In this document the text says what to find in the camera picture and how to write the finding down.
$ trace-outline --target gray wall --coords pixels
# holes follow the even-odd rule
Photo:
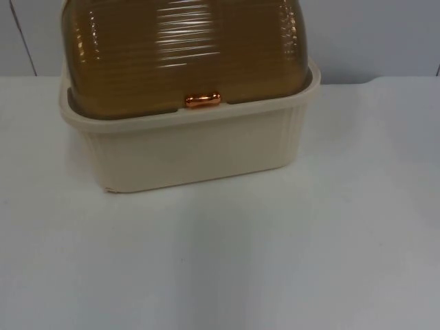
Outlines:
[[[60,72],[61,0],[12,0],[38,75]],[[311,56],[325,83],[434,76],[440,65],[439,0],[302,0]],[[8,16],[6,5],[1,18]],[[11,19],[1,24],[12,25]],[[1,75],[32,74],[16,30],[2,29]]]

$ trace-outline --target container base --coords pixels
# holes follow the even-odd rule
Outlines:
[[[98,182],[109,193],[202,182],[294,160],[307,103],[320,84],[313,62],[310,72],[308,88],[295,96],[112,121],[72,111],[64,77],[61,113],[85,138]]]

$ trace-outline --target white table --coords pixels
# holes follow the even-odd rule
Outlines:
[[[103,193],[0,79],[1,330],[440,329],[440,80],[327,86],[280,170]]]

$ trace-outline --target plastic container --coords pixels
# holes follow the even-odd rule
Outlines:
[[[307,75],[298,0],[66,0],[62,30],[71,105],[88,118],[280,98]]]
[[[60,110],[87,141],[100,185],[109,192],[132,193],[289,164],[307,104],[320,86],[320,71],[311,60],[306,86],[284,98],[96,120],[69,106],[70,81],[64,71]]]

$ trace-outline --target brown transparent lid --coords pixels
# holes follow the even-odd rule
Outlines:
[[[63,36],[71,105],[90,118],[288,96],[307,74],[297,0],[68,0]]]

